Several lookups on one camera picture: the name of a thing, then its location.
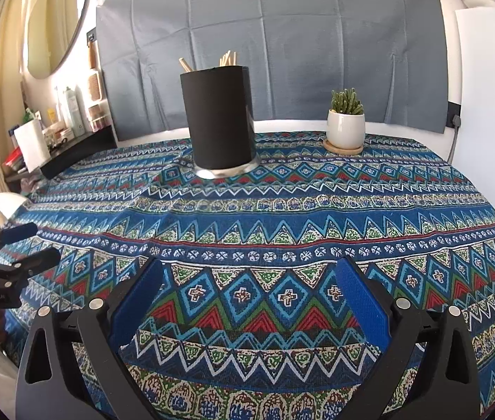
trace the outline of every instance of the patterned tablecloth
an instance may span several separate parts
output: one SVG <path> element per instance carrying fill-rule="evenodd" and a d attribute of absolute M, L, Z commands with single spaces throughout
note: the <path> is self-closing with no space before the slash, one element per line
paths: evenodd
<path fill-rule="evenodd" d="M 261 166 L 229 180 L 195 177 L 190 142 L 177 140 L 99 153 L 48 182 L 13 219 L 36 222 L 38 236 L 1 255 L 62 253 L 9 314 L 10 357 L 19 360 L 41 305 L 106 297 L 156 255 L 163 288 L 121 355 L 159 410 L 332 419 L 379 355 L 336 286 L 332 264 L 349 254 L 394 297 L 463 310 L 486 411 L 495 401 L 495 210 L 413 140 L 368 136 L 363 155 L 339 157 L 323 138 L 260 134 Z M 421 356 L 417 346 L 390 409 Z"/>

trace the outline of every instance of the gray cloth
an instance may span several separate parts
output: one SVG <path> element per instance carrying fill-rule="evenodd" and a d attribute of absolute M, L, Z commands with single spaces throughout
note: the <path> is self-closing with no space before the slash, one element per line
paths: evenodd
<path fill-rule="evenodd" d="M 439 0 L 105 0 L 97 35 L 119 140 L 187 126 L 179 75 L 228 50 L 249 67 L 255 120 L 324 120 L 354 87 L 367 121 L 443 132 Z"/>

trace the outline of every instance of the black cylindrical container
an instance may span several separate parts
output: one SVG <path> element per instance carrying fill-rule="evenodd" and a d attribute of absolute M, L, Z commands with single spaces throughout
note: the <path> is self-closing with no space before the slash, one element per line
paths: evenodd
<path fill-rule="evenodd" d="M 181 75 L 196 173 L 231 177 L 259 164 L 249 69 L 223 66 Z"/>

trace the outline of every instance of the silver bolt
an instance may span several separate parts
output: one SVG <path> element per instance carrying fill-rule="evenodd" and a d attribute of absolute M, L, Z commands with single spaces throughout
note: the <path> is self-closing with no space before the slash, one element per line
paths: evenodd
<path fill-rule="evenodd" d="M 41 308 L 39 308 L 39 310 L 37 311 L 37 315 L 40 316 L 40 317 L 45 317 L 47 314 L 49 314 L 51 312 L 51 308 L 48 307 L 48 306 L 42 306 Z"/>
<path fill-rule="evenodd" d="M 102 299 L 94 299 L 89 303 L 89 307 L 91 310 L 99 310 L 104 305 L 104 300 Z"/>
<path fill-rule="evenodd" d="M 452 316 L 455 316 L 455 317 L 458 317 L 461 314 L 461 310 L 458 307 L 456 307 L 455 305 L 451 305 L 448 308 L 448 311 L 450 312 L 450 314 Z"/>
<path fill-rule="evenodd" d="M 395 300 L 395 304 L 401 310 L 408 310 L 411 307 L 411 302 L 407 299 L 404 299 L 403 297 Z"/>

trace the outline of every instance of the mirror frame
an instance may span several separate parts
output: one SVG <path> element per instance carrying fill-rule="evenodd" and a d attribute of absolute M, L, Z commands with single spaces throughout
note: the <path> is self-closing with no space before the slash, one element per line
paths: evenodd
<path fill-rule="evenodd" d="M 53 76 L 56 72 L 59 71 L 59 69 L 61 69 L 63 67 L 63 65 L 66 63 L 66 60 L 69 57 L 70 53 L 73 51 L 73 49 L 74 49 L 74 47 L 76 45 L 76 42 L 78 40 L 78 37 L 80 36 L 80 33 L 82 32 L 82 27 L 84 26 L 84 18 L 86 18 L 86 15 L 88 14 L 88 9 L 89 8 L 90 8 L 90 0 L 84 0 L 84 6 L 82 8 L 82 12 L 80 14 L 80 18 L 78 19 L 78 23 L 77 23 L 77 25 L 75 27 L 75 32 L 73 33 L 73 36 L 70 39 L 69 46 L 66 49 L 65 54 L 61 58 L 61 61 L 59 61 L 59 64 L 55 67 L 55 69 L 53 69 L 51 71 L 51 73 L 47 77 L 44 77 L 44 78 L 37 78 L 37 77 L 35 77 L 32 74 L 32 72 L 29 70 L 29 68 L 28 68 L 28 58 L 24 58 L 23 59 L 23 64 L 24 64 L 25 71 L 27 71 L 27 73 L 30 74 L 31 77 L 34 80 L 36 80 L 36 81 L 46 81 L 46 80 L 50 79 L 51 76 Z M 34 10 L 34 8 L 32 8 L 32 10 L 28 13 L 28 17 L 27 17 L 27 20 L 26 20 L 26 23 L 25 23 L 25 27 L 24 27 L 24 47 L 25 46 L 28 46 L 28 27 L 30 25 L 30 19 L 31 19 L 31 15 L 32 15 L 32 11 L 33 10 Z"/>

